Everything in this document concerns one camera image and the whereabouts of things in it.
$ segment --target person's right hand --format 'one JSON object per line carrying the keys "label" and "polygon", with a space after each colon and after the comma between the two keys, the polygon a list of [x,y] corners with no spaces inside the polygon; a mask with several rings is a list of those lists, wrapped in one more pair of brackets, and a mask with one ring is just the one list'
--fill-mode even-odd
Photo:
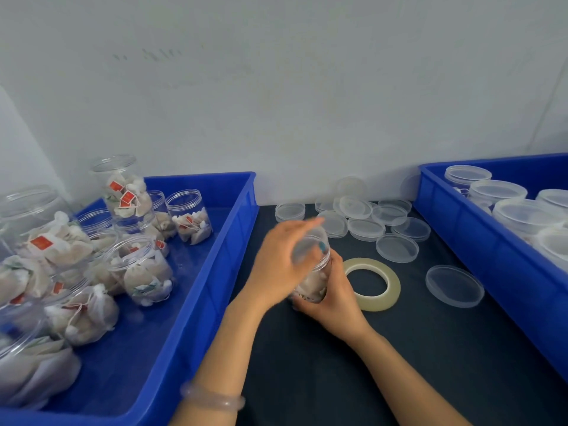
{"label": "person's right hand", "polygon": [[332,249],[330,260],[331,272],[324,299],[320,303],[311,303],[296,295],[293,298],[294,306],[352,345],[372,328],[359,309],[355,292],[343,270],[343,259]]}

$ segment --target hand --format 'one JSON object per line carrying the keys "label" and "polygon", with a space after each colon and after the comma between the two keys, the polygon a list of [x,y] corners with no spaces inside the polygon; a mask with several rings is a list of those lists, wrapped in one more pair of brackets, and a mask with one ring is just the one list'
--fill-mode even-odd
{"label": "hand", "polygon": [[353,346],[371,326],[359,309],[355,292],[343,270],[343,259],[337,252],[330,252],[331,272],[327,292],[320,303],[310,303],[294,296],[294,306],[321,323],[330,333]]}
{"label": "hand", "polygon": [[249,299],[262,308],[262,313],[284,300],[322,259],[321,250],[314,246],[301,263],[292,263],[296,243],[323,221],[316,218],[281,222],[264,238],[243,288]]}

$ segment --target black table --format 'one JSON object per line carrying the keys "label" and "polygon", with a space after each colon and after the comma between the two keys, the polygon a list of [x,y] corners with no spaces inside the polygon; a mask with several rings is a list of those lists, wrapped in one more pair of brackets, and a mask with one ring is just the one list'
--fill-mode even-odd
{"label": "black table", "polygon": [[[307,205],[306,216],[315,215],[314,206]],[[420,217],[415,211],[411,215]],[[233,297],[275,224],[274,206],[262,206]],[[451,307],[432,296],[424,282],[428,269],[463,264],[435,233],[419,245],[414,262],[397,264],[380,257],[375,243],[350,234],[330,239],[345,260],[373,258],[397,273],[399,300],[387,311],[365,312],[365,317],[470,422],[568,424],[568,385],[488,293],[470,309]],[[370,271],[355,271],[349,280],[364,295],[378,295],[386,288]],[[361,360],[287,301],[268,311],[260,324],[243,394],[246,405],[239,426],[397,424]]]}

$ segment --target person's left hand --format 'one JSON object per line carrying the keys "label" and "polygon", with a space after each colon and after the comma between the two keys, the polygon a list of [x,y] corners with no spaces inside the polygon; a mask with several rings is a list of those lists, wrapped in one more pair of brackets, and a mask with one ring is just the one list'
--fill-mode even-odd
{"label": "person's left hand", "polygon": [[281,222],[264,238],[242,291],[263,313],[284,300],[322,259],[321,250],[314,246],[301,263],[292,263],[296,243],[323,221]]}

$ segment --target forearm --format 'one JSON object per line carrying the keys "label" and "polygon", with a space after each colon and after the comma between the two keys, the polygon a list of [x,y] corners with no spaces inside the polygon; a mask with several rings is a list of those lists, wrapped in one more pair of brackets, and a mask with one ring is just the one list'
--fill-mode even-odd
{"label": "forearm", "polygon": [[470,424],[374,330],[350,345],[365,362],[401,426]]}
{"label": "forearm", "polygon": [[[227,307],[217,335],[195,373],[193,383],[210,392],[227,396],[242,393],[251,357],[252,343],[262,315],[243,290]],[[191,401],[181,401],[171,426],[230,426],[237,413],[199,407]]]}

